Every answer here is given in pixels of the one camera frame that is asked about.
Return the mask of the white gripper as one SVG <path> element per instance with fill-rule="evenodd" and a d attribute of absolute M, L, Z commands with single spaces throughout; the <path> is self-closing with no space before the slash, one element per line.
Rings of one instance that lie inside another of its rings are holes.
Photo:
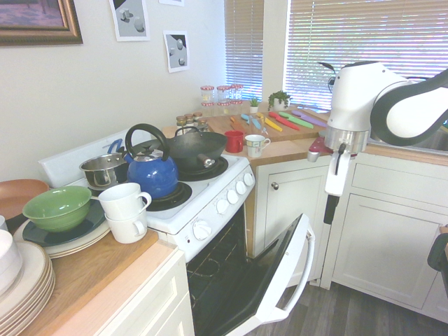
<path fill-rule="evenodd" d="M 347 179 L 351 154 L 334 152 L 330 159 L 328 175 L 325 183 L 325 191 L 329 194 L 325 206 L 323 222 L 331 225 L 335 216 L 335 210 L 339 204 Z"/>

